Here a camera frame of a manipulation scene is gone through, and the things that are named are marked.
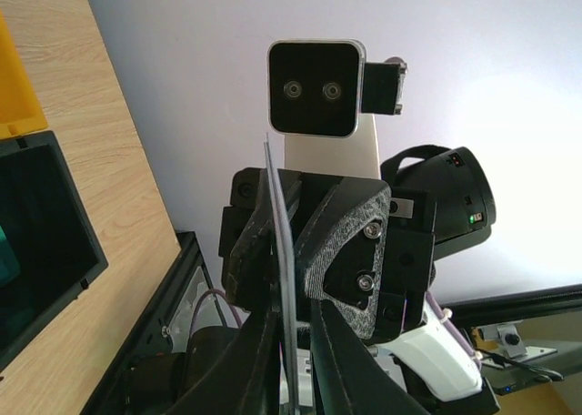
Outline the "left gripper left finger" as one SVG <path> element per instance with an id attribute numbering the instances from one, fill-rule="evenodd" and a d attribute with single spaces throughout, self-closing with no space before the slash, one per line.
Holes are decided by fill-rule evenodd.
<path id="1" fill-rule="evenodd" d="M 277 414 L 279 317 L 252 313 L 241 329 L 210 326 L 190 338 L 183 394 L 172 414 Z"/>

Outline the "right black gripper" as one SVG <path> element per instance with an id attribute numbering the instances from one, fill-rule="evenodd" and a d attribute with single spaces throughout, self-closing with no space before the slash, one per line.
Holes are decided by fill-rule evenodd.
<path id="1" fill-rule="evenodd" d="M 433 277 L 436 203 L 424 191 L 373 178 L 282 169 L 296 320 L 328 301 L 366 344 L 421 326 Z M 281 266 L 267 172 L 235 173 L 219 241 L 229 304 L 248 315 L 280 310 Z"/>

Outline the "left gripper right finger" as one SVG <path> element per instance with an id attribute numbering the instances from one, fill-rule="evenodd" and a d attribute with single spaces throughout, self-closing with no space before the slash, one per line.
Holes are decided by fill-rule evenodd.
<path id="1" fill-rule="evenodd" d="M 377 365 L 329 300 L 311 302 L 311 370 L 317 414 L 425 414 Z"/>

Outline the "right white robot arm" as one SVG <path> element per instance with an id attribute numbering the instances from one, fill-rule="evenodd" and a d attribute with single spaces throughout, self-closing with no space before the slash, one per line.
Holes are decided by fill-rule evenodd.
<path id="1" fill-rule="evenodd" d="M 399 339 L 421 322 L 429 291 L 454 298 L 459 254 L 482 244 L 496 220 L 483 168 L 465 147 L 408 148 L 378 178 L 289 169 L 278 173 L 296 258 L 296 318 L 309 298 L 347 310 L 366 340 Z"/>

